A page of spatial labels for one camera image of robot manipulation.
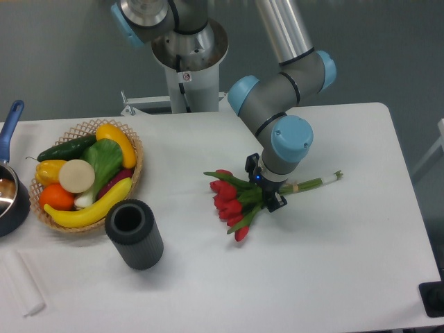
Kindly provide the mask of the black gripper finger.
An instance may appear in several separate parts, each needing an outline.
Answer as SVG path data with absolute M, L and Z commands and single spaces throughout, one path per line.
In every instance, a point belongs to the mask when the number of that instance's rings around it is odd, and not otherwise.
M 254 153 L 246 158 L 245 171 L 248 174 L 249 182 L 257 182 L 260 176 L 258 169 L 259 154 Z
M 269 212 L 274 212 L 287 204 L 286 198 L 278 192 L 265 192 L 262 197 L 264 207 L 266 207 Z

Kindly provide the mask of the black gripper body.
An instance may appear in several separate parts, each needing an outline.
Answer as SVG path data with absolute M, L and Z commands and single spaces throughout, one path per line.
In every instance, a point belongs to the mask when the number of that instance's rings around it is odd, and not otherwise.
M 284 184 L 283 180 L 274 181 L 271 180 L 270 176 L 267 176 L 265 173 L 265 169 L 258 167 L 260 170 L 260 176 L 258 177 L 259 180 L 256 182 L 256 184 L 262 189 L 262 195 L 265 192 L 278 192 L 281 189 L 281 187 Z

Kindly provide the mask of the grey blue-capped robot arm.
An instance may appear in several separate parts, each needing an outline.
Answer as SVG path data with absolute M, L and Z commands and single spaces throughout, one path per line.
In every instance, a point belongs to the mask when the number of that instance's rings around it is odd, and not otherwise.
M 256 6 L 280 72 L 264 82 L 241 78 L 230 88 L 228 103 L 263 148 L 246 159 L 246 172 L 261 188 L 265 206 L 275 211 L 286 204 L 283 185 L 313 141 L 308 122 L 288 111 L 329 87 L 336 65 L 313 47 L 295 1 Z M 219 66 L 228 36 L 209 17 L 206 1 L 116 1 L 111 12 L 133 46 L 150 44 L 164 68 L 172 112 L 218 110 Z

